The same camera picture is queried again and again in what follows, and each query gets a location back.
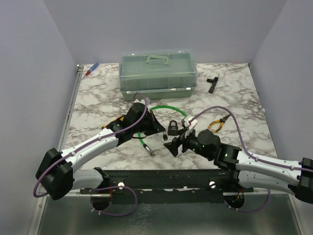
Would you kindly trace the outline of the black padlock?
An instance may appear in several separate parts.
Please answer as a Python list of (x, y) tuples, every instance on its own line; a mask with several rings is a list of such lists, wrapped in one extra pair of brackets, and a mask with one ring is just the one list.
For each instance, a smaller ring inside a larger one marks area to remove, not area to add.
[(168, 126), (168, 135), (177, 136), (178, 135), (178, 124), (175, 120), (171, 120)]

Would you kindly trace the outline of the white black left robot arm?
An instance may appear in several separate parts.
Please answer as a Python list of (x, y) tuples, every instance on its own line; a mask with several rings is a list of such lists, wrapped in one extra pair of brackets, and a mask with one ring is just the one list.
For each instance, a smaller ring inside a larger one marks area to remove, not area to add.
[(65, 150), (48, 150), (35, 174), (36, 184), (42, 185), (53, 200), (80, 188), (92, 188), (97, 193), (104, 193), (109, 186), (104, 171), (95, 168), (79, 173), (80, 167), (133, 139), (137, 133), (151, 136), (164, 131), (152, 111), (142, 103), (135, 103), (125, 115), (111, 121), (92, 138)]

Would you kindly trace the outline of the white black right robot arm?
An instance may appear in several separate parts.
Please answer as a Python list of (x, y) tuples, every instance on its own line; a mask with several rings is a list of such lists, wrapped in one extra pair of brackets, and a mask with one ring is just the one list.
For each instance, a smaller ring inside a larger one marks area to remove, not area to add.
[(164, 146), (173, 156), (178, 155), (181, 147), (183, 152), (192, 150), (220, 169), (234, 171), (235, 175), (225, 179), (225, 187), (231, 192), (240, 188), (266, 188), (292, 194), (302, 202), (313, 202), (312, 159), (288, 161), (246, 153), (239, 147), (221, 143), (209, 130), (198, 135), (194, 131), (182, 134)]

